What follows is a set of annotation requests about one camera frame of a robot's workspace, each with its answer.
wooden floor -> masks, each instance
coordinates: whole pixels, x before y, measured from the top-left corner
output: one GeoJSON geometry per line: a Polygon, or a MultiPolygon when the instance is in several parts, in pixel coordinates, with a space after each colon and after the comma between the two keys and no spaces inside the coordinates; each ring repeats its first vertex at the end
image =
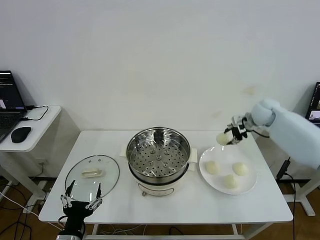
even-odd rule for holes
{"type": "MultiPolygon", "coordinates": [[[[0,184],[6,184],[5,181],[0,181],[0,184]]],[[[53,182],[49,182],[46,186],[46,191],[50,191],[50,187],[53,185],[53,182]]],[[[28,199],[31,194],[23,186],[18,185],[17,188],[25,195],[28,199]]],[[[280,188],[283,193],[290,194],[292,193],[291,187],[286,184],[281,184],[280,188]]],[[[13,199],[14,201],[24,205],[25,201],[23,196],[14,189],[11,189],[7,194],[7,197],[13,199]]],[[[295,239],[296,240],[318,240],[320,239],[320,190],[316,189],[308,195],[308,199],[316,212],[316,216],[307,216],[304,212],[302,206],[297,203],[295,208],[295,239]]],[[[0,232],[2,232],[7,226],[16,222],[18,220],[20,210],[7,210],[4,208],[17,208],[18,206],[14,203],[3,199],[0,203],[0,232]]],[[[36,206],[34,212],[39,214],[42,205],[36,206]]],[[[26,215],[22,214],[20,217],[20,222],[24,222],[26,215]]],[[[33,240],[55,240],[59,232],[58,229],[53,226],[40,222],[36,216],[32,214],[27,215],[27,224],[32,228],[31,239],[33,240]]],[[[113,232],[114,229],[130,229],[136,227],[136,225],[102,225],[99,228],[99,232],[113,232]]],[[[145,235],[169,235],[170,230],[169,225],[148,225],[145,229],[145,235]]],[[[230,225],[175,225],[184,235],[220,235],[220,234],[232,234],[232,227],[230,225]]],[[[244,232],[250,226],[243,225],[242,231],[244,232]]],[[[87,226],[87,233],[90,234],[93,229],[93,225],[87,226]]],[[[5,232],[0,234],[0,240],[13,240],[15,235],[16,226],[12,226],[5,232]]],[[[23,226],[19,225],[17,228],[16,239],[20,239],[23,226]]],[[[144,226],[140,226],[127,234],[142,235],[144,231],[144,226]]],[[[22,237],[22,240],[29,239],[29,230],[26,229],[22,237]]],[[[172,229],[172,235],[180,235],[181,233],[172,229]]],[[[292,222],[287,223],[276,223],[252,238],[253,240],[292,240],[293,239],[293,229],[292,222]]]]}

laptop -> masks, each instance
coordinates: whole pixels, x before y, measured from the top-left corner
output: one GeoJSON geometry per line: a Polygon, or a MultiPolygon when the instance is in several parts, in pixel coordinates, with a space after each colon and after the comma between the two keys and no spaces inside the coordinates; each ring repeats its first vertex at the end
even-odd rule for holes
{"type": "Polygon", "coordinates": [[[0,143],[27,113],[10,70],[0,70],[0,143]]]}
{"type": "Polygon", "coordinates": [[[315,84],[313,95],[305,118],[320,127],[320,81],[315,84]]]}

computer mouse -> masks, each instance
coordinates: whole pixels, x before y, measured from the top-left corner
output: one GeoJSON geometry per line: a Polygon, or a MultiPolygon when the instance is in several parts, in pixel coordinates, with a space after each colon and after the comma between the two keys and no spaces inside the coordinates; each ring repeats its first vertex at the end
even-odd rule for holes
{"type": "Polygon", "coordinates": [[[31,127],[29,126],[23,126],[23,127],[17,128],[11,133],[12,142],[15,144],[23,142],[27,138],[30,131],[31,131],[31,127]]]}

monitor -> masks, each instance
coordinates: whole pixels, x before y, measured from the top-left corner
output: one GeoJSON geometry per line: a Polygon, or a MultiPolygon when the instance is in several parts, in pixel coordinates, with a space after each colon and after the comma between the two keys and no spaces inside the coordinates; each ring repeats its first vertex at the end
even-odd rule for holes
{"type": "Polygon", "coordinates": [[[10,70],[0,70],[0,112],[27,111],[10,70]]]}
{"type": "Polygon", "coordinates": [[[320,81],[315,84],[314,92],[305,118],[320,127],[320,81]]]}

pot handle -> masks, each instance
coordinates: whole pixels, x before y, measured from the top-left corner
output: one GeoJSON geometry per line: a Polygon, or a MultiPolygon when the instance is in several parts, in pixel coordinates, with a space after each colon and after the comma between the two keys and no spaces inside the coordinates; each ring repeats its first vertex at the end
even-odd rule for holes
{"type": "Polygon", "coordinates": [[[188,160],[189,167],[188,171],[195,171],[196,164],[198,163],[198,150],[196,148],[191,148],[190,158],[188,160]]]}
{"type": "Polygon", "coordinates": [[[124,145],[121,147],[120,157],[127,159],[127,146],[124,145]]]}

